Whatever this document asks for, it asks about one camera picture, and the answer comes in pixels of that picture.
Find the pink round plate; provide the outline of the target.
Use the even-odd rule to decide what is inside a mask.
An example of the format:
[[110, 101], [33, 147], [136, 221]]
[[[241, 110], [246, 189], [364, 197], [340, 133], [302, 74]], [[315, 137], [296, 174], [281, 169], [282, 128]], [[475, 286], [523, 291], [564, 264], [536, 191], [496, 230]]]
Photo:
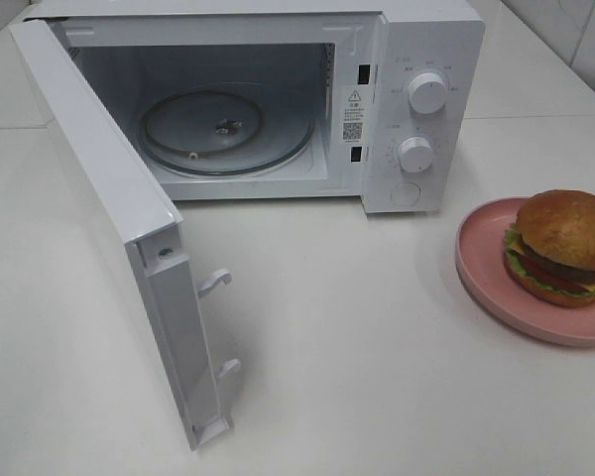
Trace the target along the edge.
[[514, 329], [539, 340], [571, 347], [595, 347], [595, 303], [566, 308], [521, 287], [504, 264], [504, 234], [523, 197], [487, 202], [461, 222], [455, 263], [464, 288], [480, 306]]

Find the white timer knob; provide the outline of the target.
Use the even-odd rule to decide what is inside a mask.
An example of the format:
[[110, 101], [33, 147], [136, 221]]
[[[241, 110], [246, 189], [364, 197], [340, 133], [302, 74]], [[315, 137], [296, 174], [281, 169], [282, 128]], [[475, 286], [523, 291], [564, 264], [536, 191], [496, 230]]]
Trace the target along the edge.
[[404, 172], [418, 174], [432, 165], [435, 152], [427, 138], [415, 136], [401, 142], [397, 147], [397, 156]]

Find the burger with lettuce and cheese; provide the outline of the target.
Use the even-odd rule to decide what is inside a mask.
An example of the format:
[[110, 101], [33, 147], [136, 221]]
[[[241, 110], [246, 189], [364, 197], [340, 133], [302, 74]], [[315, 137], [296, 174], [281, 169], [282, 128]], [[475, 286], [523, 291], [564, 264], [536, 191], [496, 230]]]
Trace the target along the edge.
[[569, 308], [595, 303], [595, 195], [553, 189], [526, 199], [505, 231], [504, 261], [537, 298]]

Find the round white door button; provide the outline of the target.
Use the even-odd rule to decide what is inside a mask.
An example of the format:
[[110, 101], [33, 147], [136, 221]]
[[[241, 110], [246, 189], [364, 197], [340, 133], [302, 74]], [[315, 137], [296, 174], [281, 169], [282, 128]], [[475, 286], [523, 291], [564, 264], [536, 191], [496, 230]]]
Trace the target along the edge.
[[420, 200], [420, 187], [413, 182], [398, 183], [391, 190], [392, 203], [400, 207], [415, 206]]

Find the glass microwave turntable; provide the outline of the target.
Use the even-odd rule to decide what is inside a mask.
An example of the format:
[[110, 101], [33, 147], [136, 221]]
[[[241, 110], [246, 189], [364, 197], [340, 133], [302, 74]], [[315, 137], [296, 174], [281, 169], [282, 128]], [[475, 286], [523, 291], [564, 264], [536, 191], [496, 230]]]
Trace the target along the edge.
[[142, 150], [170, 170], [234, 177], [282, 164], [309, 142], [314, 113], [294, 91], [223, 82], [152, 105], [137, 131]]

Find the white warning label sticker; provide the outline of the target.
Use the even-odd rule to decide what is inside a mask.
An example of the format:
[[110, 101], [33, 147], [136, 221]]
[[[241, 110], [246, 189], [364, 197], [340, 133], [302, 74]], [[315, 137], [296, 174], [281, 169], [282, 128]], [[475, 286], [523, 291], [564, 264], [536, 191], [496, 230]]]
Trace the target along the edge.
[[359, 144], [363, 141], [369, 112], [367, 88], [345, 86], [339, 99], [340, 140], [344, 144]]

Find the white microwave oven body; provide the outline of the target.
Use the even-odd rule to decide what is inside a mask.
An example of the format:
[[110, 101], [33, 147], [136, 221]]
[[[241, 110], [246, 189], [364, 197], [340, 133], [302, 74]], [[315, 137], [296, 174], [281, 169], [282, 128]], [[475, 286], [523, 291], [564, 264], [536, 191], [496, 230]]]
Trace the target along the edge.
[[[464, 1], [44, 1], [42, 20], [172, 200], [357, 196], [369, 213], [434, 211], [440, 204], [485, 26]], [[440, 73], [447, 97], [412, 110], [410, 81]], [[314, 113], [308, 144], [288, 161], [234, 177], [173, 171], [141, 148], [145, 112], [207, 84], [251, 82], [291, 90]], [[339, 95], [367, 88], [363, 141], [340, 140]], [[432, 165], [409, 174], [397, 147], [429, 140]], [[415, 206], [391, 201], [403, 182]]]

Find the upper white power knob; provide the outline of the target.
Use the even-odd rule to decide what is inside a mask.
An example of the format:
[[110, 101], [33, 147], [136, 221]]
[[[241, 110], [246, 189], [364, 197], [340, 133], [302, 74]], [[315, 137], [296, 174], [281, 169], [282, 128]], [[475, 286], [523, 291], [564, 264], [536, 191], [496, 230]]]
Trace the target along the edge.
[[409, 83], [408, 98], [413, 111], [432, 114], [443, 107], [447, 97], [447, 83], [440, 73], [425, 71]]

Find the white microwave door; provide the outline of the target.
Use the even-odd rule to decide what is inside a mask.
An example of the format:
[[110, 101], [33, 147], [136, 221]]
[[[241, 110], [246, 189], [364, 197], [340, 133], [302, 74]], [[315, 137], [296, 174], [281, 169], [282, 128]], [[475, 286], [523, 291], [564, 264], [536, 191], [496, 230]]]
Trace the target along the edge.
[[107, 271], [132, 315], [150, 327], [191, 450], [229, 427], [219, 383], [240, 369], [214, 366], [199, 302], [219, 269], [196, 281], [180, 236], [182, 217], [42, 20], [10, 29], [59, 163]]

